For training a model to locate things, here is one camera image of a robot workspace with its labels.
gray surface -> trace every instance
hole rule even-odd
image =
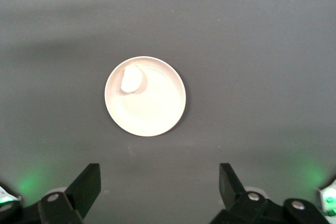
[[[220,162],[279,204],[336,172],[336,0],[0,0],[0,46],[0,179],[27,204],[99,162],[86,223],[208,223]],[[187,90],[151,138],[103,97],[141,55]]]

